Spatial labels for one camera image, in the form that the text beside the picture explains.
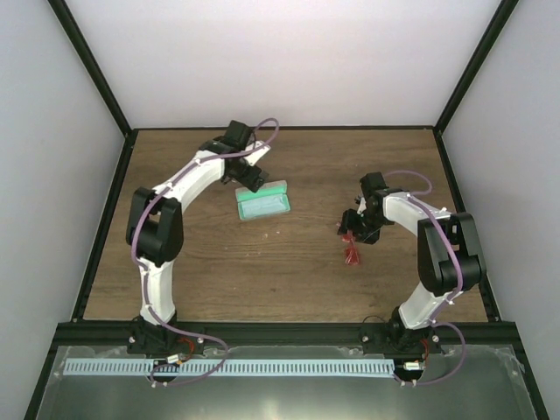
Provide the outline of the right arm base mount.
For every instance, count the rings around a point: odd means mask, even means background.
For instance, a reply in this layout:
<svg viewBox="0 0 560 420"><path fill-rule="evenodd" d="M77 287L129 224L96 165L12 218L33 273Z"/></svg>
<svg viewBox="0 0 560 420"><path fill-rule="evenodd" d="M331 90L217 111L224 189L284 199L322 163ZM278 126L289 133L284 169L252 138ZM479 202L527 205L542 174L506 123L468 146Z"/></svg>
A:
<svg viewBox="0 0 560 420"><path fill-rule="evenodd" d="M365 317L359 328L358 338L365 353L418 355L440 350L433 340L430 328L420 330L405 329L399 321L385 320L376 315Z"/></svg>

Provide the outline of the light blue cleaning cloth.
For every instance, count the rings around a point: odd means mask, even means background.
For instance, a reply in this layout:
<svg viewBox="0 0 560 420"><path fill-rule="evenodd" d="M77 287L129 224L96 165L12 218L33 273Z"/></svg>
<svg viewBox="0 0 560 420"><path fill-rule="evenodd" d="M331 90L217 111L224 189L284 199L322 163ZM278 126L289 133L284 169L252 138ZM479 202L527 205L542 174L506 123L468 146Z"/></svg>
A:
<svg viewBox="0 0 560 420"><path fill-rule="evenodd" d="M247 218L260 217L268 214L281 213L285 209L281 196L267 196L251 199L241 203L243 215Z"/></svg>

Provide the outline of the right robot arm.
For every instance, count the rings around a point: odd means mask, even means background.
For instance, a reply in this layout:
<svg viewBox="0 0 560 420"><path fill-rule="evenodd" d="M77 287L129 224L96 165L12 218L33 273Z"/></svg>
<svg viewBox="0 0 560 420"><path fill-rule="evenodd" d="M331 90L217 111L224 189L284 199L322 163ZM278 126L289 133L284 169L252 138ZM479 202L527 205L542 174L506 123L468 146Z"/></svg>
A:
<svg viewBox="0 0 560 420"><path fill-rule="evenodd" d="M411 192L379 189L364 194L341 216L339 235L373 245L385 226L397 224L416 237L419 283L396 308L397 325L389 344L407 353L420 341L419 330L433 326L440 312L478 284L487 273L474 218L431 206Z"/></svg>

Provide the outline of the green glasses case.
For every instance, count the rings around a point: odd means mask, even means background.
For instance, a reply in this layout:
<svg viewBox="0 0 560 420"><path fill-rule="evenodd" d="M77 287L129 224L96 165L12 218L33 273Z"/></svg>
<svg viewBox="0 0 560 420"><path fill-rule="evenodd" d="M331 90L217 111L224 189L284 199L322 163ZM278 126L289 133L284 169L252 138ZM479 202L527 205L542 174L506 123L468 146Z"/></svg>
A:
<svg viewBox="0 0 560 420"><path fill-rule="evenodd" d="M268 182L257 192L242 187L235 190L237 209L241 221L287 214L291 210L288 198L288 184L285 180Z"/></svg>

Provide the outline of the red transparent sunglasses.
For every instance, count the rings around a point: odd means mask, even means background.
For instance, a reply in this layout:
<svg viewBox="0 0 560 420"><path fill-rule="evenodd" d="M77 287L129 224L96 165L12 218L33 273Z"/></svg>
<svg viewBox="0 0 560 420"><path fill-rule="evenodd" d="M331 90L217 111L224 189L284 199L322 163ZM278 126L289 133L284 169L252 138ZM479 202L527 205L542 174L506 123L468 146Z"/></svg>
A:
<svg viewBox="0 0 560 420"><path fill-rule="evenodd" d="M342 241L346 244L345 264L348 266L359 265L361 262L360 253L352 233L343 234Z"/></svg>

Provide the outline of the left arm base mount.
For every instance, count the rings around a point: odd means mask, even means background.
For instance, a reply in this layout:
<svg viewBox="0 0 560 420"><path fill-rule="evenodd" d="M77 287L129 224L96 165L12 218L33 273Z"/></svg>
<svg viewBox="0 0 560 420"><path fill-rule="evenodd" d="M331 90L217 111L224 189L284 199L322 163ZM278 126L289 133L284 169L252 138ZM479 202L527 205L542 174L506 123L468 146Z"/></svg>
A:
<svg viewBox="0 0 560 420"><path fill-rule="evenodd" d="M168 356L172 354L201 354L204 344L196 338L172 332L161 325L153 325L141 316L129 324L129 354Z"/></svg>

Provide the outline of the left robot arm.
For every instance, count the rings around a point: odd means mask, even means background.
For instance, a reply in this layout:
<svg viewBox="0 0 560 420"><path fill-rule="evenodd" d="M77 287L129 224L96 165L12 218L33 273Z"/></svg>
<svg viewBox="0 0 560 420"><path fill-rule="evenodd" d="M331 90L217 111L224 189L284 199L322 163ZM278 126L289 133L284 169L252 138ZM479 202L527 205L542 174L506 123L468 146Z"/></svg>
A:
<svg viewBox="0 0 560 420"><path fill-rule="evenodd" d="M211 184L223 179L258 192L265 176L256 163L269 150L269 142L231 142L221 136L203 143L165 182L133 193L126 242L141 278L140 317L153 325L147 340L159 353L167 354L179 343L178 330L168 323L176 315L172 272L184 243L183 213Z"/></svg>

